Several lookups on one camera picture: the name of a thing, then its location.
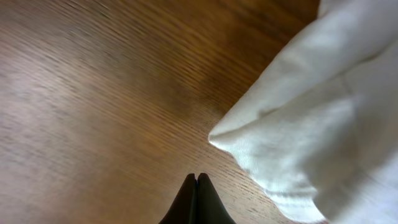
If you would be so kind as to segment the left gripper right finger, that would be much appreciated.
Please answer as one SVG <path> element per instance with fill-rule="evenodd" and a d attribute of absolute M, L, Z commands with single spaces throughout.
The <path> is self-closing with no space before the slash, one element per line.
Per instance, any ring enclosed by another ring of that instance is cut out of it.
<path fill-rule="evenodd" d="M 209 176 L 201 173 L 197 182 L 197 223 L 236 224 L 225 209 Z"/>

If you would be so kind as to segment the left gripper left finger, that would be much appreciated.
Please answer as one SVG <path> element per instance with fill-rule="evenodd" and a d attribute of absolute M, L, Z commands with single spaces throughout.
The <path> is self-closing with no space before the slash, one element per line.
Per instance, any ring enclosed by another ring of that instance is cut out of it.
<path fill-rule="evenodd" d="M 197 180 L 188 174 L 168 212 L 159 224 L 195 224 L 197 211 Z"/>

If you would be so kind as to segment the white robot print t-shirt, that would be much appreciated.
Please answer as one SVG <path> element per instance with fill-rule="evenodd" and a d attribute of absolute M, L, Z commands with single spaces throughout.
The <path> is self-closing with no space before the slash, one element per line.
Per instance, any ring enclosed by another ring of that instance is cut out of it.
<path fill-rule="evenodd" d="M 288 219 L 397 222 L 397 0 L 322 1 L 210 131 Z"/>

